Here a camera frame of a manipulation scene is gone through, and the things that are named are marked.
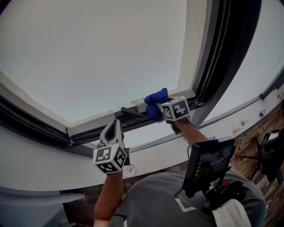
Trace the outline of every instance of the forearm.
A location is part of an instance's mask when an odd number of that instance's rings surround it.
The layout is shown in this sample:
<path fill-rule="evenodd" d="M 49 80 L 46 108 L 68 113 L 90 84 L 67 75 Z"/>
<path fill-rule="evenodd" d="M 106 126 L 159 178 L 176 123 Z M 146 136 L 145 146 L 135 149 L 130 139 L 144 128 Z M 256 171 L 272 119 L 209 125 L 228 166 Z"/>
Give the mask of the forearm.
<path fill-rule="evenodd" d="M 189 123 L 176 121 L 175 124 L 180 129 L 183 137 L 186 139 L 191 148 L 194 143 L 208 140 L 206 136 L 204 136 L 197 128 Z"/>
<path fill-rule="evenodd" d="M 122 172 L 106 177 L 103 190 L 94 208 L 94 219 L 110 220 L 122 202 Z"/>

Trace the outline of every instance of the gray shirt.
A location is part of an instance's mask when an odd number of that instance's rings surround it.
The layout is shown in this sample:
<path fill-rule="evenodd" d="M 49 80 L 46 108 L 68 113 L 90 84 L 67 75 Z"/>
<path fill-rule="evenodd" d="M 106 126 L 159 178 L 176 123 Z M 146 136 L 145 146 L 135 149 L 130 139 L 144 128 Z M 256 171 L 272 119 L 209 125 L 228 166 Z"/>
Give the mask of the gray shirt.
<path fill-rule="evenodd" d="M 129 190 L 123 203 L 110 222 L 111 227 L 155 227 L 155 226 L 216 226 L 215 220 L 202 211 L 207 201 L 202 192 L 188 198 L 182 191 L 184 175 L 162 172 L 137 182 Z M 264 197 L 254 183 L 231 169 L 224 180 L 230 183 L 241 180 L 247 189 L 246 197 L 240 201 L 244 206 L 252 227 L 263 226 L 266 217 Z"/>

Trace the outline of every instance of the chair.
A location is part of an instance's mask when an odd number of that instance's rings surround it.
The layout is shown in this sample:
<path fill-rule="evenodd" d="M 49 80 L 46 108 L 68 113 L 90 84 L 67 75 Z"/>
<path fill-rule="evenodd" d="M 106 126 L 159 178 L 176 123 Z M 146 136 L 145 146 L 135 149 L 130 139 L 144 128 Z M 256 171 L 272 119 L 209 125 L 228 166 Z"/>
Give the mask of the chair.
<path fill-rule="evenodd" d="M 277 177 L 278 183 L 282 184 L 283 176 L 281 165 L 284 159 L 284 129 L 266 133 L 261 144 L 259 144 L 256 137 L 254 137 L 253 140 L 257 145 L 258 156 L 240 155 L 240 158 L 257 160 L 256 167 L 249 180 L 253 179 L 256 172 L 260 170 L 262 166 L 261 174 L 265 174 L 270 183 Z"/>

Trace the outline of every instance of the blue cloth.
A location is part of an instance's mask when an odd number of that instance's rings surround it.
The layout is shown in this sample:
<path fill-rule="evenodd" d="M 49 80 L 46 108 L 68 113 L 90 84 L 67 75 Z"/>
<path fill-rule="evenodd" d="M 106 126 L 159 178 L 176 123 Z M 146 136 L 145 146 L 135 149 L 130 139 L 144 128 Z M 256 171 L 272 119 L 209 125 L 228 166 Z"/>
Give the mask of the blue cloth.
<path fill-rule="evenodd" d="M 163 88 L 162 90 L 148 95 L 144 102 L 147 104 L 146 107 L 146 114 L 148 116 L 148 119 L 150 121 L 162 121 L 163 115 L 160 111 L 160 109 L 157 107 L 156 103 L 165 103 L 168 101 L 168 90 L 166 88 Z"/>

